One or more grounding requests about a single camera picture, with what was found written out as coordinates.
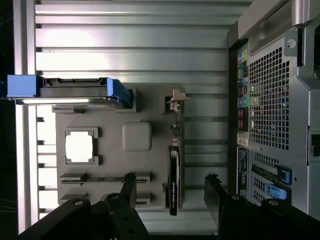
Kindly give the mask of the grey parts rack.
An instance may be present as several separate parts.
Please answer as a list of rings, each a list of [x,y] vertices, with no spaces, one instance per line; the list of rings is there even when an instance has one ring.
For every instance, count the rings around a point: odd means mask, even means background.
[[[56,126],[56,164],[58,203],[72,198],[84,198],[96,203],[104,194],[120,191],[120,182],[89,182],[62,184],[61,180],[89,178],[124,178],[136,176],[136,207],[164,208],[169,211],[167,197],[168,146],[172,143],[171,125],[175,114],[167,101],[174,89],[185,93],[174,83],[127,84],[132,90],[132,108],[109,106],[56,105],[53,107]],[[149,122],[152,128],[152,148],[144,152],[123,150],[122,126],[128,122]],[[95,164],[66,164],[65,131],[94,130]]]

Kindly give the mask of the silver CPU chip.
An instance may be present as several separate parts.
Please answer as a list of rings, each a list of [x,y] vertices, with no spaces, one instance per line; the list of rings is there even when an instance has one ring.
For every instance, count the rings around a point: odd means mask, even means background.
[[[71,129],[65,131],[65,163],[95,164],[95,131]]]

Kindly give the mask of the light blue card latch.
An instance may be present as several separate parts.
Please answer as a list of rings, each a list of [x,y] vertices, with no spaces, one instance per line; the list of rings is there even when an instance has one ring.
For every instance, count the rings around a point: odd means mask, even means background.
[[[264,192],[272,198],[280,200],[286,200],[288,197],[288,193],[285,189],[273,183],[267,183],[264,187]]]

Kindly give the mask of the RAM stick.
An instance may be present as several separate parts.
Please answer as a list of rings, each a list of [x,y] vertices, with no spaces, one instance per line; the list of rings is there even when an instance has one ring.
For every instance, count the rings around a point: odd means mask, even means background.
[[[124,177],[93,177],[87,179],[62,179],[62,184],[85,184],[85,183],[109,183],[109,182],[120,182],[128,183],[132,181],[133,178],[124,178]]]

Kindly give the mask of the black graphics card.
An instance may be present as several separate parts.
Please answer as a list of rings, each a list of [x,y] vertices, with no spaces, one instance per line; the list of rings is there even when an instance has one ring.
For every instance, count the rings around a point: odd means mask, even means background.
[[[182,207],[184,197],[185,163],[185,102],[190,100],[180,89],[172,91],[172,97],[166,102],[175,114],[175,122],[170,126],[172,142],[168,146],[168,178],[166,193],[171,216],[176,216]]]

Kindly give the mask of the hard disk in blue caddy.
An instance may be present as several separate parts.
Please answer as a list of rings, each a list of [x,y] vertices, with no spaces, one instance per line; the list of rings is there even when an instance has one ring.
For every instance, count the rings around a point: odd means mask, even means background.
[[[120,109],[133,107],[133,92],[110,77],[62,79],[40,75],[7,76],[0,98],[18,105],[79,105]]]

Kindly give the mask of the grey square socket cover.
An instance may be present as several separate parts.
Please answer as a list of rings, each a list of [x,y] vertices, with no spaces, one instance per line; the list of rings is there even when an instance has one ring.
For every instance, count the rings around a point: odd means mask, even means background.
[[[152,149],[152,126],[147,121],[126,122],[122,126],[122,148],[126,152]]]

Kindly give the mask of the blue square case latch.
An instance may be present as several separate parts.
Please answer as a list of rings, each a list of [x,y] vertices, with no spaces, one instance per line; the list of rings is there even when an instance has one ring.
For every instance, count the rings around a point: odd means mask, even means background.
[[[292,184],[292,170],[283,165],[277,165],[277,179],[285,185]]]

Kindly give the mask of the grey PC case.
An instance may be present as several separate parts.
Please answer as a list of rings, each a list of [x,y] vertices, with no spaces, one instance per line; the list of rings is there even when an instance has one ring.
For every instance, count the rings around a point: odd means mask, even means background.
[[[230,191],[260,205],[275,184],[320,221],[320,0],[253,0],[227,37]]]

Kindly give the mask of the white label sticker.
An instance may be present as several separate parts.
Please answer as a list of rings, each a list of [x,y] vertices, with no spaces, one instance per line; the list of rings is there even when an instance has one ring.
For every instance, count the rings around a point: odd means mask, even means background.
[[[249,145],[249,133],[248,132],[238,132],[237,133],[237,144],[243,147]]]

